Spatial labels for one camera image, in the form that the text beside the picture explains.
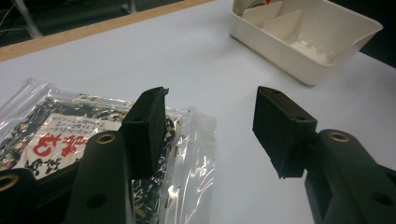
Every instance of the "clear plastic wrapper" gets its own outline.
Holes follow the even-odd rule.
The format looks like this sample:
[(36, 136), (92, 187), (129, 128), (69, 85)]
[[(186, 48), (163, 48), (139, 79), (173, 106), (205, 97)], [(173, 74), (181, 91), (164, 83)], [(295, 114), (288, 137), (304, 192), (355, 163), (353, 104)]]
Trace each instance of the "clear plastic wrapper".
[[(117, 130), (133, 104), (29, 79), (0, 108), (0, 170), (53, 175), (81, 159), (91, 136)], [(156, 174), (133, 182), (136, 223), (208, 223), (216, 120), (196, 108), (166, 108), (166, 117)]]

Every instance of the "white tray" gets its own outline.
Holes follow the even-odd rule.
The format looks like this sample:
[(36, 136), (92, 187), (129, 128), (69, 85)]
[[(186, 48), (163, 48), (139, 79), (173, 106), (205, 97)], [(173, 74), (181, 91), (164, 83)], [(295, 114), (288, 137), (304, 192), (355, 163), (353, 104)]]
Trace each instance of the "white tray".
[(382, 25), (326, 0), (234, 0), (230, 34), (307, 85), (333, 75)]

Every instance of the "tabletop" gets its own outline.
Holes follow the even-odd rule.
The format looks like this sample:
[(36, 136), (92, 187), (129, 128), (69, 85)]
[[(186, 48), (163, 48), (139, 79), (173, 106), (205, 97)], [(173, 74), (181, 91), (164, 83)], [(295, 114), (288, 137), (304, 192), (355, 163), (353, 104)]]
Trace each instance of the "tabletop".
[(232, 5), (216, 0), (1, 62), (0, 105), (29, 77), (125, 100), (164, 86), (167, 106), (217, 118), (211, 223), (313, 223), (304, 178), (278, 179), (253, 134), (257, 87), (283, 91), (317, 131), (351, 133), (395, 170), (396, 69), (358, 53), (308, 87), (229, 35)]

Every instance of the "plastic bin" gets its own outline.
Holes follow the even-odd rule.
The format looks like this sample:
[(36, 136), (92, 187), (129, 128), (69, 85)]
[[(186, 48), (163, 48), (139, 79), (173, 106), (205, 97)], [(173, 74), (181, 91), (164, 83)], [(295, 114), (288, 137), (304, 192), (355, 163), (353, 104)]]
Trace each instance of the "plastic bin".
[(257, 2), (234, 0), (230, 34), (311, 86), (335, 74), (382, 29), (326, 0)]

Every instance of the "metal leg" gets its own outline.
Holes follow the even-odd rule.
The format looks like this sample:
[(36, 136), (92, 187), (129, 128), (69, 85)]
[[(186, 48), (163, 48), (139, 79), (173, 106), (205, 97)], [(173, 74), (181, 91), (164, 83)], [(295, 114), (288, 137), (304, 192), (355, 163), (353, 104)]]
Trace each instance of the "metal leg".
[(136, 13), (136, 4), (134, 0), (127, 0), (127, 4), (121, 6), (128, 14)]
[(26, 5), (24, 4), (23, 0), (15, 0), (17, 4), (18, 11), (22, 14), (24, 20), (27, 24), (27, 31), (29, 32), (30, 36), (33, 39), (42, 37), (43, 35), (35, 26), (35, 22), (33, 21), (32, 17), (30, 16), (29, 10), (27, 9)]

